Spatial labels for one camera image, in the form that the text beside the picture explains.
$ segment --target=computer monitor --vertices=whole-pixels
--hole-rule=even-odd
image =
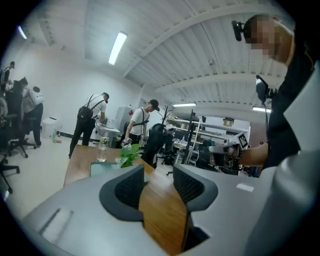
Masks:
[[[185,135],[186,135],[185,131],[176,130],[175,133],[174,133],[174,138],[181,141],[183,138],[186,139],[186,137],[184,137]]]

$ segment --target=chair armrest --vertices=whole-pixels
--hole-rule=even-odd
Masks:
[[[5,119],[13,119],[16,118],[18,115],[17,114],[8,114]]]

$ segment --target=bottle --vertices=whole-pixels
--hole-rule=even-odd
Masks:
[[[101,137],[99,148],[98,148],[98,154],[97,154],[97,160],[99,162],[105,162],[107,160],[107,149],[109,148],[109,138],[107,137]]]
[[[53,130],[52,142],[57,143],[57,130],[56,129]]]

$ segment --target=coat rack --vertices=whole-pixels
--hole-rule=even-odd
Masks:
[[[163,116],[162,114],[160,114],[160,112],[158,112],[158,113],[159,113],[159,115],[160,115],[160,116],[162,116],[162,124],[164,124],[164,123],[165,123],[166,118],[167,118],[168,116],[170,116],[170,114],[168,114],[168,115],[167,115],[167,113],[168,113],[168,112],[170,112],[170,111],[173,111],[173,109],[168,110],[168,107],[169,107],[169,106],[167,106],[167,105],[166,105],[166,106],[164,106],[164,107],[165,107],[165,108],[162,108],[162,109],[164,110],[164,116]]]

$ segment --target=black backpack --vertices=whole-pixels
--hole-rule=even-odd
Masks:
[[[91,97],[90,97],[90,99],[89,99],[89,101],[88,101],[88,104],[85,106],[82,106],[82,107],[80,107],[79,108],[79,112],[78,112],[78,116],[77,116],[77,118],[78,118],[78,121],[80,122],[80,123],[86,123],[86,122],[88,122],[91,118],[92,118],[92,116],[93,116],[93,109],[96,107],[96,106],[98,106],[101,102],[103,102],[104,100],[101,100],[101,101],[99,101],[97,104],[95,104],[92,108],[89,108],[89,103],[91,102],[91,101],[93,101],[95,98],[93,98],[92,100],[91,100],[91,98],[93,97],[93,94],[91,95]]]

